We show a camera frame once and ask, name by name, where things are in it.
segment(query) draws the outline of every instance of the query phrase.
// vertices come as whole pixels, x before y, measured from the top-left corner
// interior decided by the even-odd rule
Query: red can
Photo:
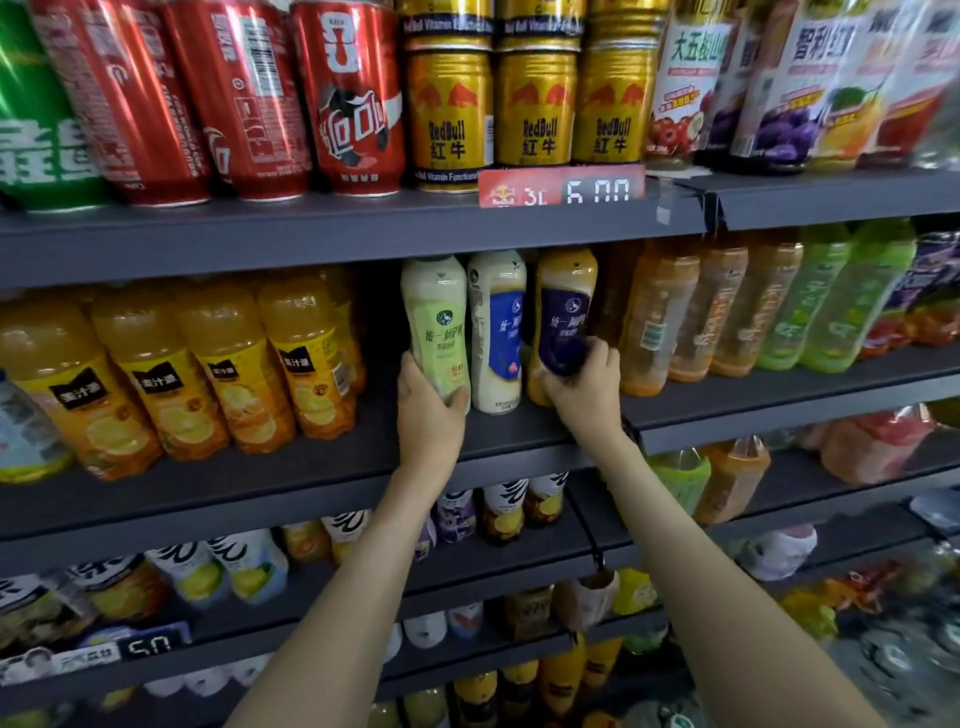
[[[370,0],[297,0],[290,14],[317,157],[333,191],[398,192],[406,155],[396,13]]]
[[[104,177],[134,205],[210,199],[210,168],[158,0],[30,0]]]
[[[220,176],[244,200],[305,193],[313,163],[283,14],[267,0],[168,0],[163,19]]]

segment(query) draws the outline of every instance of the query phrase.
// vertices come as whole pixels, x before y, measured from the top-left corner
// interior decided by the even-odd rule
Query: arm
[[[816,642],[710,540],[620,425],[620,355],[595,340],[575,381],[539,372],[603,472],[721,728],[884,728]]]
[[[409,352],[397,386],[400,467],[349,558],[227,728],[367,724],[420,529],[460,454],[469,398],[461,389],[444,406]]]

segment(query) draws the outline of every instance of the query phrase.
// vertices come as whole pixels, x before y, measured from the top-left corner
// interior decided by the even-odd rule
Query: yellow bottle label
[[[114,374],[105,354],[57,375],[16,382],[103,480],[143,473],[162,454],[146,416]]]
[[[332,440],[353,429],[356,404],[336,329],[306,342],[275,341],[287,373],[297,420],[307,437]]]
[[[160,442],[178,460],[202,460],[230,435],[203,370],[187,350],[121,364],[154,421]]]
[[[266,340],[230,356],[197,358],[244,452],[273,452],[294,438],[297,426]]]

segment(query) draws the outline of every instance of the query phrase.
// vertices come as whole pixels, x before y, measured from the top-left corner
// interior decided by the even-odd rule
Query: sprite can
[[[107,201],[23,0],[0,0],[0,192],[31,212],[88,209]]]

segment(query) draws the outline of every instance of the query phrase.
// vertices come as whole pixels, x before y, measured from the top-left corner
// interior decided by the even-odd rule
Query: white bottle
[[[467,266],[473,346],[473,406],[500,415],[520,404],[520,318],[527,267],[516,251],[474,255]]]
[[[460,387],[470,386],[464,328],[467,274],[453,255],[410,258],[400,275],[403,307],[417,364],[449,404]]]

